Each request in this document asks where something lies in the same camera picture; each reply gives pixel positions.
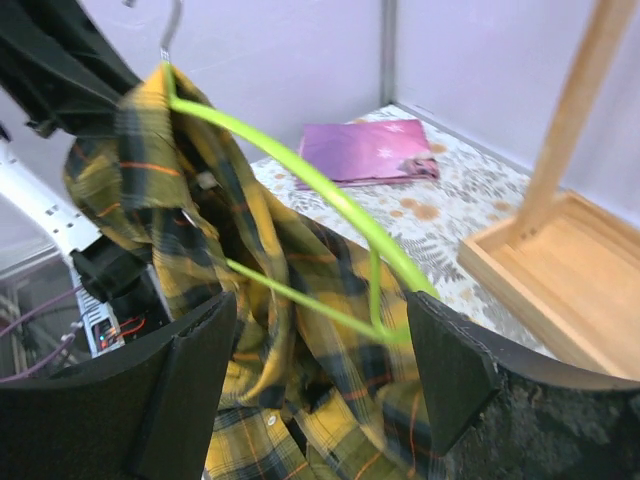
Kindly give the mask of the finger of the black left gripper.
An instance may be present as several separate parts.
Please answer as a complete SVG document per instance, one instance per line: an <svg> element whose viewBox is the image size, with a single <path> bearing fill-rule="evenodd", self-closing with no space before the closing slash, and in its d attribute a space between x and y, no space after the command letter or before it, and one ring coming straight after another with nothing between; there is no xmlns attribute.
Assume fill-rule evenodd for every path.
<svg viewBox="0 0 640 480"><path fill-rule="evenodd" d="M113 137L119 101L139 83L77 1L1 3L1 87L40 137Z"/></svg>

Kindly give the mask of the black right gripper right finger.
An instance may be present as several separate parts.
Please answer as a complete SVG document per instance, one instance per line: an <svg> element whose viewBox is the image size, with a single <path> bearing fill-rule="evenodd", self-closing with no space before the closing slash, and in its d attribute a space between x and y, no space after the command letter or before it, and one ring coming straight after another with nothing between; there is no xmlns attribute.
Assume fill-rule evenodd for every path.
<svg viewBox="0 0 640 480"><path fill-rule="evenodd" d="M539 354L407 296L432 479L636 479L639 384Z"/></svg>

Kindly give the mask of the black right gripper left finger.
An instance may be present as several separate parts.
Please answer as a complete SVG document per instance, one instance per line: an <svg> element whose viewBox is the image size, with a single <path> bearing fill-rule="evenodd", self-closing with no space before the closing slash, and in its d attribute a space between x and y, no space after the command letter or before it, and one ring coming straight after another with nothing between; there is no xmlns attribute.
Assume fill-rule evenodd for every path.
<svg viewBox="0 0 640 480"><path fill-rule="evenodd" d="M222 293L52 378L2 382L2 478L200 478L235 324Z"/></svg>

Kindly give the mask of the yellow plaid shirt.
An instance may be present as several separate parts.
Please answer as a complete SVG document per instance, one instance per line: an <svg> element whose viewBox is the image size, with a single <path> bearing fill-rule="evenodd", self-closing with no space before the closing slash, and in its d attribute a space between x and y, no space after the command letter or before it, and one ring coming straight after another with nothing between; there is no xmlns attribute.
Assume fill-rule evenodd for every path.
<svg viewBox="0 0 640 480"><path fill-rule="evenodd" d="M213 478L445 477L411 346L377 343L226 265L368 320L366 250L282 204L229 132L172 112L162 71L120 101L111 138L73 145L64 181L107 237L154 266L174 317L235 295Z"/></svg>

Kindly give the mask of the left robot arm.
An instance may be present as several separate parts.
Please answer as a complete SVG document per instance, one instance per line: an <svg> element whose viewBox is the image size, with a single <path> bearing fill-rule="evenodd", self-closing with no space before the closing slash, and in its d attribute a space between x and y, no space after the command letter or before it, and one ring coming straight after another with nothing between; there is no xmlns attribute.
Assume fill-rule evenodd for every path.
<svg viewBox="0 0 640 480"><path fill-rule="evenodd" d="M1 88L39 137L114 138L117 104L139 81L79 2L2 2ZM5 198L46 232L89 294L124 318L163 308L148 262L102 235L26 168L5 167L1 178Z"/></svg>

